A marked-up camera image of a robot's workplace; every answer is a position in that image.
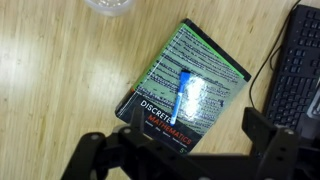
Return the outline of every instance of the blue marker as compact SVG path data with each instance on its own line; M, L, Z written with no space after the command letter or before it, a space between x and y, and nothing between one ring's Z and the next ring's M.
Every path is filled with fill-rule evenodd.
M176 98L176 103L174 104L171 120L170 120L170 125L173 126L176 123L177 117L178 117L178 112L179 112L179 107L181 104L181 99L182 95L184 92L184 87L187 84L188 80L190 79L190 72L188 71L181 71L180 73L180 86L179 86L179 91L178 95Z

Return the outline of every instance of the wood grain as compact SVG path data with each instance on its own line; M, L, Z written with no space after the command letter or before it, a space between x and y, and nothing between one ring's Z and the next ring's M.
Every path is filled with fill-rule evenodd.
M136 0L116 18L80 0L0 0L0 179L59 179L79 138L109 135L114 110L188 17L252 75L294 0ZM320 8L318 0L302 4ZM253 88L261 109L272 71ZM249 84L194 152L243 153ZM109 179L127 179L112 170Z

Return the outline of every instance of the keyboard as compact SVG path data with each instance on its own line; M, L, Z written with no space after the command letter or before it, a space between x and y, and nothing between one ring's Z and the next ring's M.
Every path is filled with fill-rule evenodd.
M290 14L264 115L273 124L296 130L316 94L319 76L320 9L298 5Z

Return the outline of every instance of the discrete mathematics book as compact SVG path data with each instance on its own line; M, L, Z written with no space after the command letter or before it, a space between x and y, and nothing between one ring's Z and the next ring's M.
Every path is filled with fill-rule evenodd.
M171 126L183 70L191 76L177 121ZM144 133L180 153L188 153L250 78L244 68L186 19L119 103L115 114L130 122L134 108L143 107Z

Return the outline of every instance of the keyboard key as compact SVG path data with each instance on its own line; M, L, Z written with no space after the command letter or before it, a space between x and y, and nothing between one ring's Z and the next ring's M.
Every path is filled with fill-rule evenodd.
M300 99L299 100L299 104L304 104L304 102L305 102L305 99Z
M311 84L311 79L307 78L305 87L309 88L310 84Z
M276 96L274 97L276 100L279 100L281 98L281 93L277 93Z
M296 50L296 56L302 56L302 50Z
M312 60L311 61L311 66L312 67L317 67L318 66L318 61L317 60Z
M279 84L277 90L278 90L278 91L282 91L282 90L283 90L283 85L282 85L282 84Z
M316 76L320 75L320 69L315 69L313 74Z
M293 101L293 100L294 100L294 96L293 95L288 97L288 101Z
M295 94L297 93L297 88L291 88L290 89L290 94Z
M280 120L280 119L281 119L281 117L282 117L282 114L276 114L275 119L276 119L276 120Z
M282 97L284 97L284 98L287 98L288 95L289 95L289 92L287 92L287 91L285 91L285 92L282 93Z
M304 45L305 42L306 42L306 41L305 41L304 39L299 39L298 44L302 46L302 45Z
M306 78L300 78L300 85L303 84L306 82Z
M308 33L308 37L313 38L314 37L315 32L314 31L309 31Z
M303 89L304 89L304 82L301 82L301 83L299 84L297 93L298 93L298 94L302 94Z
M293 116L289 116L287 119L288 122L291 122L292 120L293 120Z
M288 70L289 70L289 66L284 66L283 67L283 72L288 72Z
M308 106L303 106L302 111L306 112L308 110Z
M298 85L299 85L299 82L300 82L300 78L295 77L295 78L293 79L292 85L293 85L293 86L298 86Z
M306 40L306 46L311 46L312 45L312 40L308 39Z
M285 109L290 109L291 105L292 105L292 103L290 103L290 102L286 103Z
M282 113L284 111L284 107L280 106L278 107L278 112Z
M303 106L301 106L301 105L297 107L297 111L299 111L299 112L302 111L302 109L303 109Z
M313 95L313 93L312 93L312 92L308 92L308 93L307 93L307 98L311 98L311 97L312 97L312 95Z
M312 29L317 29L318 28L318 22L312 22L311 28Z
M289 48L288 54L289 54L289 55L293 54L293 49L292 49L292 48Z
M317 38L317 39L319 39L319 38L320 38L320 32L319 32L319 31L316 32L316 33L314 34L314 37Z
M292 77L289 76L289 77L287 78L287 83L286 83L287 86L289 86L289 85L291 84L291 82L292 82Z
M289 111L288 110L284 110L283 111L283 116L288 116L289 115Z
M291 72L291 73L296 73L296 72L297 72L297 69L298 69L297 66L292 66L292 67L290 68L290 72Z
M297 125L297 124L298 124L298 120L297 119L292 121L292 125Z
M289 64L290 62L291 62L291 59L287 57L286 58L286 63Z
M292 61L292 64L294 64L294 65L298 65L298 64L299 64L299 62L300 62L300 59L298 59L298 58L294 58L294 59L293 59L293 61Z
M319 13L319 12L317 12L317 13L314 15L314 19L320 20L320 13Z
M295 114L294 114L294 118L295 118L295 119L299 119L299 118L300 118L300 113L295 113Z
M295 101L295 102L292 103L292 107L295 108L295 107L297 107L297 106L298 106L298 102Z
M286 101L285 99L281 99L279 104L280 104L281 106L284 106L284 105L286 104L286 102L287 102L287 101Z
M312 47L318 47L318 42L317 41L312 41Z
M310 26L311 26L311 23L312 23L312 21L310 21L310 20L306 20L306 21L304 21L304 27L306 27L306 28L309 28Z
M317 80L316 79L312 79L309 89L314 89L316 87L316 83L317 83Z
M294 115L295 112L296 112L295 109L290 109L289 114L290 114L290 115Z
M294 95L294 100L295 101L299 101L300 98L301 98L301 96L299 94Z
M304 30L301 31L301 36L306 37L306 36L308 36L308 34L309 34L309 31L306 30L306 29L304 29Z
M272 106L278 106L279 105L279 101L273 101Z
M281 118L280 122L281 123L286 123L287 122L287 118Z
M284 87L284 90L286 91L286 92L288 92L288 95L290 95L290 89L291 89L291 85L289 86L289 85L286 85L285 87Z
M311 103L311 99L306 99L306 100L305 100L305 103L306 103L306 104L310 104L310 103Z
M313 19L315 12L314 11L308 11L307 18Z
M285 76L281 76L280 77L280 83L283 84L286 80L286 77Z
M268 118L269 118L269 119L273 119L273 112L272 112L272 111L269 112Z

